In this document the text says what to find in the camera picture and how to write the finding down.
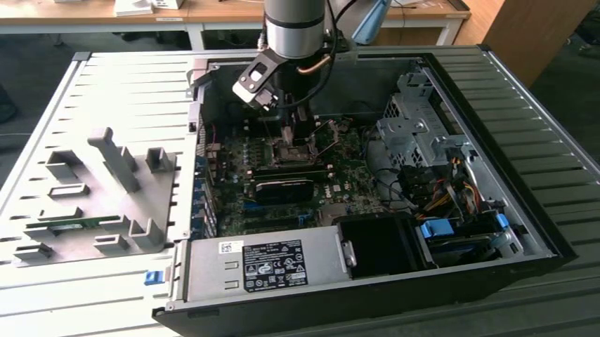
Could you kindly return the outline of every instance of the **power supply label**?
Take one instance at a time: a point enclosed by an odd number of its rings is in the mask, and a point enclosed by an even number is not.
[[[308,284],[301,240],[244,246],[244,288],[249,293]]]

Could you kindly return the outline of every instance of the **motherboard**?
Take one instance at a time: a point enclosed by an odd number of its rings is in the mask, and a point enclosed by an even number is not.
[[[339,216],[385,210],[365,161],[371,126],[349,118],[316,125],[301,145],[253,136],[252,126],[208,145],[220,237],[329,226]]]

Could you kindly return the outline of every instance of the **table leg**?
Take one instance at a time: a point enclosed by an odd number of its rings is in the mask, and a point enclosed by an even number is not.
[[[455,43],[463,20],[463,18],[447,20],[447,25],[442,29],[439,42],[436,43],[438,46],[451,46]]]
[[[205,50],[204,31],[205,25],[202,23],[193,23],[186,25],[188,36],[190,37],[190,44],[193,51]]]

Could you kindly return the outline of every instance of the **copper tube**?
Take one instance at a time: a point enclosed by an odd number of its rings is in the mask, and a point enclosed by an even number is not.
[[[312,73],[315,73],[317,70],[320,70],[323,68],[324,65],[327,65],[329,63],[329,61],[332,60],[332,56],[328,54],[316,64],[315,66],[309,67],[309,68],[301,68],[299,67],[299,74],[303,75],[311,75]]]

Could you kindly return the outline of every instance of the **blue latch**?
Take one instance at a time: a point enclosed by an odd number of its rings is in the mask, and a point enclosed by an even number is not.
[[[431,237],[439,237],[443,235],[454,235],[451,221],[448,219],[428,220],[421,225],[423,236],[428,239]]]
[[[305,221],[311,220],[312,217],[312,213],[299,215],[299,225],[304,226]]]
[[[144,284],[146,286],[153,286],[156,284],[165,283],[165,272],[161,270],[148,271],[146,272],[146,281]]]
[[[496,219],[500,222],[500,226],[503,226],[503,228],[506,229],[508,227],[508,225],[511,224],[508,222],[507,216],[503,213],[496,214]]]

